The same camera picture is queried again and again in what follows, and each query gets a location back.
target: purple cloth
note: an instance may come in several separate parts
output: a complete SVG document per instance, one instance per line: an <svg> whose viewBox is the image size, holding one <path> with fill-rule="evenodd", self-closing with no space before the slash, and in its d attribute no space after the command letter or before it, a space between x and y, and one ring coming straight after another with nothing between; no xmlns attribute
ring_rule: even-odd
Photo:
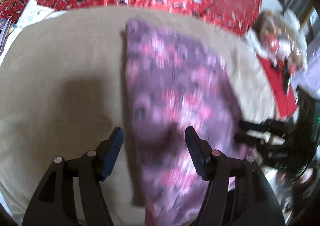
<svg viewBox="0 0 320 226"><path fill-rule="evenodd" d="M320 97L320 52L309 59L307 71L295 73L291 83L294 88L300 85L312 96Z"/></svg>
<svg viewBox="0 0 320 226"><path fill-rule="evenodd" d="M199 41L139 20L127 23L126 82L146 199L146 225L181 225L199 212L207 182L196 174L184 141L193 126L229 157L241 110L225 62Z"/></svg>

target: bed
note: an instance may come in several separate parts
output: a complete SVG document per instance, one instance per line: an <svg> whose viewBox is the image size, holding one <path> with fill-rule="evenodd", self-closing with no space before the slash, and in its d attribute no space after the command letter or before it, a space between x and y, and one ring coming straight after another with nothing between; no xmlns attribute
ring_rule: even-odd
<svg viewBox="0 0 320 226"><path fill-rule="evenodd" d="M73 10L29 26L0 68L5 102L0 106L0 137L6 139L0 143L0 161L5 164L0 168L0 192L16 221L23 218L56 156L76 158L94 149L114 126L121 126L125 145L111 177L101 184L102 191L116 225L143 225L144 208L136 205L140 198L135 147L122 71L125 22L132 17L169 25L221 55L245 119L260 122L277 115L258 59L237 36L198 19L110 6Z"/></svg>

